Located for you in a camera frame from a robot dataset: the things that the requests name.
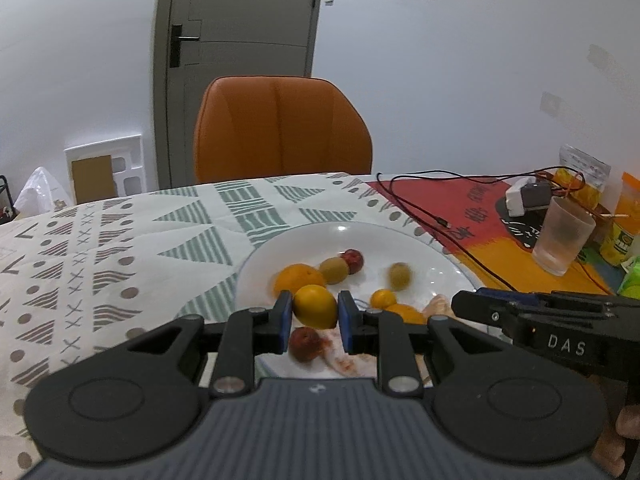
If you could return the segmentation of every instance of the human hand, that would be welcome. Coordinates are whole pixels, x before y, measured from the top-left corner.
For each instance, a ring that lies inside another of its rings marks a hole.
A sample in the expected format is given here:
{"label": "human hand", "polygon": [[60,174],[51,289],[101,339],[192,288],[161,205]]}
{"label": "human hand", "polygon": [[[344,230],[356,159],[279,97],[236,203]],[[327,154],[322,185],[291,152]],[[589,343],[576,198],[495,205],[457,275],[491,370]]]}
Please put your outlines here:
{"label": "human hand", "polygon": [[625,439],[640,440],[640,404],[625,406],[620,410],[616,427],[608,424],[596,442],[591,458],[614,477],[625,470],[622,458]]}

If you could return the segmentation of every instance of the wall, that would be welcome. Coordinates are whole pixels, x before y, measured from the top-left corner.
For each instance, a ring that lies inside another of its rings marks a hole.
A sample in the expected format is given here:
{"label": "wall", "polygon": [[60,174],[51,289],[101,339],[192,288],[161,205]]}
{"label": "wall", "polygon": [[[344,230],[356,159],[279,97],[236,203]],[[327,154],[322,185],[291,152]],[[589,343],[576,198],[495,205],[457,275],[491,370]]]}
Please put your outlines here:
{"label": "wall", "polygon": [[156,0],[0,0],[0,173],[37,166],[64,187],[64,149],[142,133],[156,186],[151,45]]}
{"label": "wall", "polygon": [[313,74],[363,115],[375,170],[528,170],[557,163],[568,142],[640,176],[638,9],[335,0],[321,7]]}

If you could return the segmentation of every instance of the orange chair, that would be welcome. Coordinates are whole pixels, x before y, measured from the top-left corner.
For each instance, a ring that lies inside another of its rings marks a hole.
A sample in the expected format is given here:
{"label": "orange chair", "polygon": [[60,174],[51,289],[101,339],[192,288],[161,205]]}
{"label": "orange chair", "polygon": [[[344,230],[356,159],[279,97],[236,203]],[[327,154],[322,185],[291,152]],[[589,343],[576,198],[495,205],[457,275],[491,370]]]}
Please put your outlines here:
{"label": "orange chair", "polygon": [[321,79],[221,77],[202,99],[196,180],[371,172],[369,131],[347,98]]}

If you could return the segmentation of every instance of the door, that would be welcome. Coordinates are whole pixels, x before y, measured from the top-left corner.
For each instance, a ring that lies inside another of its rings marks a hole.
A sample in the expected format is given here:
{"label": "door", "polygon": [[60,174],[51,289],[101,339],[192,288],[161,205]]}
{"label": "door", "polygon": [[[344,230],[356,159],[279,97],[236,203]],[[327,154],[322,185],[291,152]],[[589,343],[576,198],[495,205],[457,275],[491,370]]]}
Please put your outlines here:
{"label": "door", "polygon": [[167,143],[157,151],[168,153],[171,187],[194,183],[193,129],[209,83],[228,75],[309,75],[317,11],[316,0],[172,0],[166,136],[156,132]]}

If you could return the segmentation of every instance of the brown cardboard piece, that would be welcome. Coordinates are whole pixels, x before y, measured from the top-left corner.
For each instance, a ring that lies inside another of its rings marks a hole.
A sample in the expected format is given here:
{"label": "brown cardboard piece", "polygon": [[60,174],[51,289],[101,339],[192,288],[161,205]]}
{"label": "brown cardboard piece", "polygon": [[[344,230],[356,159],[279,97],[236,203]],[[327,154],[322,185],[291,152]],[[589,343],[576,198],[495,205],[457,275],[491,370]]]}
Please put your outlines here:
{"label": "brown cardboard piece", "polygon": [[92,156],[71,162],[76,202],[85,204],[117,197],[113,183],[111,155]]}

